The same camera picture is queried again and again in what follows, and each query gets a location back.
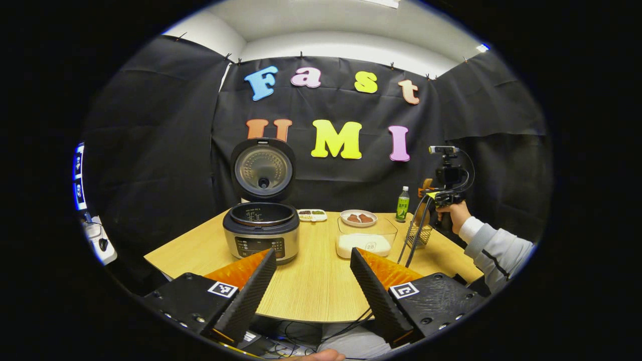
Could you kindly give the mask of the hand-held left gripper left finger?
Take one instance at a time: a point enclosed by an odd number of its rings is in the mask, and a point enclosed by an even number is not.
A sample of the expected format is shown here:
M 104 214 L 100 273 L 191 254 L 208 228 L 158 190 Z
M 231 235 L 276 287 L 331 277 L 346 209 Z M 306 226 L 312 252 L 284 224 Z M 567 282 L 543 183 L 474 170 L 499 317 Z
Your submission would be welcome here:
M 151 310 L 194 334 L 238 345 L 276 267 L 275 249 L 268 248 L 205 276 L 183 273 L 142 299 Z

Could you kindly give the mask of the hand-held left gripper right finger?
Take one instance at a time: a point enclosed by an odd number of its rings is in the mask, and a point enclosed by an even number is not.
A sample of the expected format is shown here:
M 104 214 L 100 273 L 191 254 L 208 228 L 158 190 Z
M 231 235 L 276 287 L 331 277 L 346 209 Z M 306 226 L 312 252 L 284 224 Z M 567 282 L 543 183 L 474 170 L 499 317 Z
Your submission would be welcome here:
M 443 273 L 422 276 L 360 248 L 351 250 L 350 268 L 374 316 L 375 331 L 390 347 L 431 338 L 485 301 Z

